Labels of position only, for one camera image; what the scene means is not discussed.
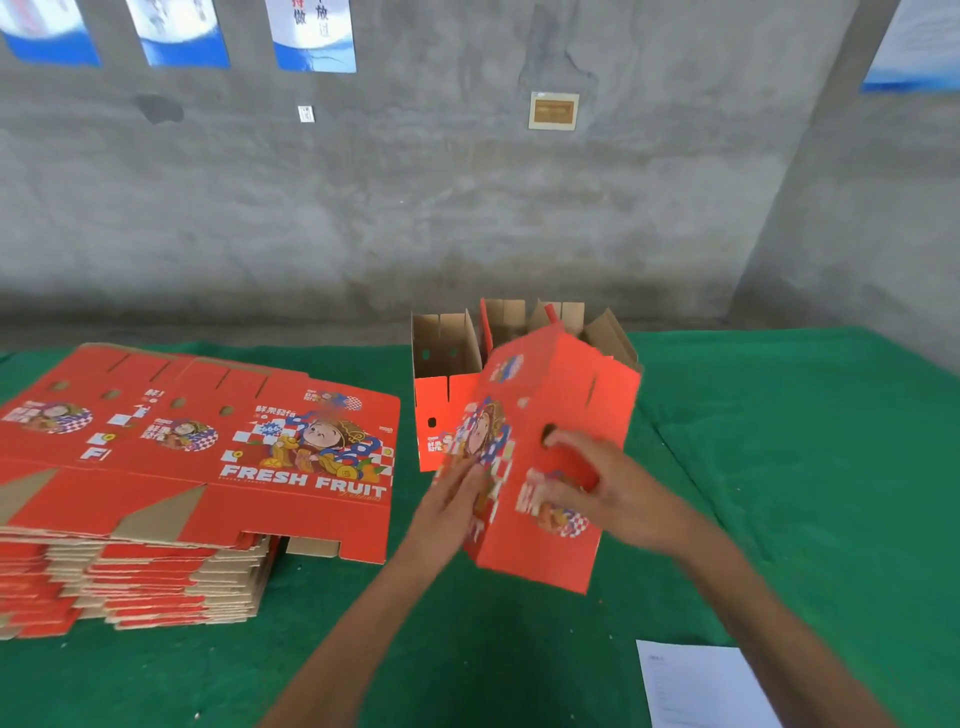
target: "finger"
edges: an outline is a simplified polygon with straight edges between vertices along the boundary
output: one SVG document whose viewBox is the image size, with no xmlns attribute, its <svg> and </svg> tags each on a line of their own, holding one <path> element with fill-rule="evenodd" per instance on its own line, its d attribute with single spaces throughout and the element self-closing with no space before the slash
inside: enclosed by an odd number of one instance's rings
<svg viewBox="0 0 960 728">
<path fill-rule="evenodd" d="M 594 496 L 573 488 L 560 480 L 547 480 L 543 483 L 543 499 L 558 505 L 561 508 L 569 508 L 571 511 L 587 517 L 591 521 L 596 517 L 596 511 L 599 503 Z"/>
<path fill-rule="evenodd" d="M 473 504 L 476 502 L 477 496 L 485 488 L 490 488 L 491 485 L 491 477 L 487 470 L 482 465 L 474 465 L 460 484 L 460 490 L 457 491 L 446 510 L 454 514 L 455 518 L 462 517 L 465 519 L 473 510 Z"/>
<path fill-rule="evenodd" d="M 467 474 L 472 464 L 473 462 L 471 460 L 460 460 L 448 465 L 440 477 L 434 478 L 423 499 L 446 503 L 453 496 L 456 488 L 460 485 L 460 481 L 464 479 L 464 475 Z"/>
<path fill-rule="evenodd" d="M 549 448 L 566 445 L 583 455 L 600 474 L 610 465 L 612 443 L 594 440 L 585 432 L 571 432 L 567 429 L 555 429 L 543 441 Z"/>
</svg>

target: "gray concrete wall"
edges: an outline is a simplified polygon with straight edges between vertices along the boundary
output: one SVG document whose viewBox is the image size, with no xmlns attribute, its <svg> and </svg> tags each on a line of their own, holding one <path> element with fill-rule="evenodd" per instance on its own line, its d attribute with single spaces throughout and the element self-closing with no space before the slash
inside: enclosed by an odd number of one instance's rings
<svg viewBox="0 0 960 728">
<path fill-rule="evenodd" d="M 731 322 L 856 324 L 960 371 L 960 99 L 859 93 L 895 6 L 857 11 Z"/>
<path fill-rule="evenodd" d="M 218 3 L 230 71 L 80 5 L 103 68 L 0 50 L 0 313 L 371 322 L 722 316 L 855 0 L 354 0 L 355 76 L 279 71 L 256 0 Z M 527 131 L 532 90 L 577 131 Z"/>
</svg>

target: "poster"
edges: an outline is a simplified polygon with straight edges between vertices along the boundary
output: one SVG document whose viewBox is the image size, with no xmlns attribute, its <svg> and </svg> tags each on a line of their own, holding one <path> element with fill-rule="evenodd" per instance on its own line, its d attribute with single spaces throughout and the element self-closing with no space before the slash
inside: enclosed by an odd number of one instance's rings
<svg viewBox="0 0 960 728">
<path fill-rule="evenodd" d="M 77 0 L 0 0 L 0 33 L 26 63 L 100 65 Z"/>
<path fill-rule="evenodd" d="M 960 0 L 900 0 L 864 91 L 960 89 Z"/>
<path fill-rule="evenodd" d="M 267 15 L 284 71 L 357 72 L 348 0 L 267 0 Z"/>
<path fill-rule="evenodd" d="M 229 68 L 213 0 L 127 0 L 151 66 Z"/>
</svg>

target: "person's right arm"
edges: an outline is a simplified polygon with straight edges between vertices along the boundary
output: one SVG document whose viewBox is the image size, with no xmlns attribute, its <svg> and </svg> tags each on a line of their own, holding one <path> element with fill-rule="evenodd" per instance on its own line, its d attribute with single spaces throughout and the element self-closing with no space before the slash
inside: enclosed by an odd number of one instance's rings
<svg viewBox="0 0 960 728">
<path fill-rule="evenodd" d="M 617 446 L 555 431 L 600 475 L 590 494 L 547 483 L 546 499 L 620 541 L 672 557 L 737 641 L 785 728 L 896 728 L 870 692 L 788 610 L 733 541 Z"/>
</svg>

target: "green cloth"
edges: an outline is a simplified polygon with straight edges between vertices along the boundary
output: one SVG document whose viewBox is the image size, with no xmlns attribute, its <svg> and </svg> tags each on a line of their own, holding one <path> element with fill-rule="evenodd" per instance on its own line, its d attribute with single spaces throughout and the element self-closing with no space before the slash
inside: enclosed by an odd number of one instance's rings
<svg viewBox="0 0 960 728">
<path fill-rule="evenodd" d="M 960 723 L 960 381 L 857 329 L 631 338 L 646 371 L 626 451 L 715 517 L 902 725 Z M 430 479 L 408 348 L 166 350 L 399 395 L 396 548 Z M 65 354 L 8 357 L 0 399 Z M 4 722 L 253 725 L 376 573 L 286 555 L 244 624 L 85 621 L 0 643 Z M 360 723 L 649 726 L 636 639 L 731 643 L 670 562 L 610 537 L 587 596 L 459 554 L 397 636 Z"/>
</svg>

